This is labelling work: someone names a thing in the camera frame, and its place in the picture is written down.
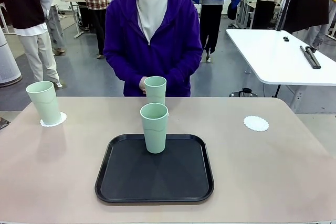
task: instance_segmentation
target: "kettle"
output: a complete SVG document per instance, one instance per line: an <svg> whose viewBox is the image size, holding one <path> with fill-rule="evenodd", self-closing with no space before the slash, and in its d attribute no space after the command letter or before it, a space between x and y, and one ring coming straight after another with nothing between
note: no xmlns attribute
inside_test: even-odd
<svg viewBox="0 0 336 224"><path fill-rule="evenodd" d="M249 88L243 88L239 92L233 92L230 94L230 97L258 97L258 95L252 93L252 89Z"/></svg>

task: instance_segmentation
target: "hand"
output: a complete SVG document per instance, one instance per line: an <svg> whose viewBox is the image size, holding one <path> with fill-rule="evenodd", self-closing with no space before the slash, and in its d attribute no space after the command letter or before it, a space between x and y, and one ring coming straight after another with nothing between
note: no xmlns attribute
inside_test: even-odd
<svg viewBox="0 0 336 224"><path fill-rule="evenodd" d="M139 83L139 88L142 90L142 92L144 94L146 94L146 86L145 86L145 80L147 79L147 77L142 77Z"/></svg>

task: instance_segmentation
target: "black tray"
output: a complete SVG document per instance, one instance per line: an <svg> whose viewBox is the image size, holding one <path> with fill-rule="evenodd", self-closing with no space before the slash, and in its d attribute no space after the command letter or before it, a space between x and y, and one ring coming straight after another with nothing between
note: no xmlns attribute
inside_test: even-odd
<svg viewBox="0 0 336 224"><path fill-rule="evenodd" d="M109 143L95 190L109 203L203 201L214 190L205 143L167 134L165 150L151 154L143 134L118 136Z"/></svg>

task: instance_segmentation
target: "black tongs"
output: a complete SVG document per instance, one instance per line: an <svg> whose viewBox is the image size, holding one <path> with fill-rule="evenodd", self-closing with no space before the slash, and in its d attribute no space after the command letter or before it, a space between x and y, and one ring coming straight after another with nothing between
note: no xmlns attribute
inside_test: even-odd
<svg viewBox="0 0 336 224"><path fill-rule="evenodd" d="M315 48L306 47L306 49L304 49L302 46L300 46L300 49L313 69L321 69L321 65L319 64L314 55L314 53L316 52Z"/></svg>

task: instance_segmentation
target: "light green cup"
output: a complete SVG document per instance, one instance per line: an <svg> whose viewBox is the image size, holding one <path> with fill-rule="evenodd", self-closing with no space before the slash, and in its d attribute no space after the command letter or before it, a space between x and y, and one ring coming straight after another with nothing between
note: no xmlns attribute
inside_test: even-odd
<svg viewBox="0 0 336 224"><path fill-rule="evenodd" d="M40 81L29 85L26 91L38 114L46 125L61 121L54 84L50 81Z"/></svg>
<svg viewBox="0 0 336 224"><path fill-rule="evenodd" d="M160 76L145 79L148 103L165 104L167 80Z"/></svg>
<svg viewBox="0 0 336 224"><path fill-rule="evenodd" d="M140 110L146 148L150 153L163 152L166 147L168 108L160 103L149 103Z"/></svg>

